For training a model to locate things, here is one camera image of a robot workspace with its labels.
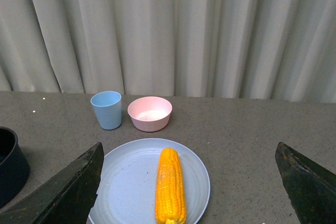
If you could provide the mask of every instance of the bowl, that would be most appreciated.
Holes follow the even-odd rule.
[[[16,133],[0,127],[0,207],[11,201],[26,184],[29,164],[18,145]]]
[[[172,113],[171,103],[161,97],[142,97],[133,101],[127,109],[134,126],[145,132],[163,129]]]

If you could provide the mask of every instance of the curtain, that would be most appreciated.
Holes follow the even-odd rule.
[[[0,0],[0,90],[336,102],[336,0]]]

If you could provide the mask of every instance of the table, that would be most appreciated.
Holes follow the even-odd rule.
[[[105,154],[149,137],[173,140],[193,150],[211,180],[211,196],[200,224],[299,224],[275,162],[279,142],[336,172],[336,104],[166,97],[173,105],[168,125],[146,133],[137,130],[127,114],[128,105],[139,96],[123,95],[122,125],[113,131],[99,126],[91,97],[0,92],[0,125],[17,133],[31,165],[26,185],[0,212],[97,142],[102,142]]]

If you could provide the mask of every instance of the yellow corn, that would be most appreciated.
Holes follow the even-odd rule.
[[[184,224],[187,209],[182,167],[176,150],[163,149],[157,171],[155,199],[157,224]]]

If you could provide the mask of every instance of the plate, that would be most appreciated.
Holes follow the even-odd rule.
[[[174,148],[181,160],[187,204],[186,224],[197,223],[210,197],[210,179],[201,159],[189,148],[161,138],[123,144],[104,158],[93,224],[156,224],[155,188],[162,149]]]

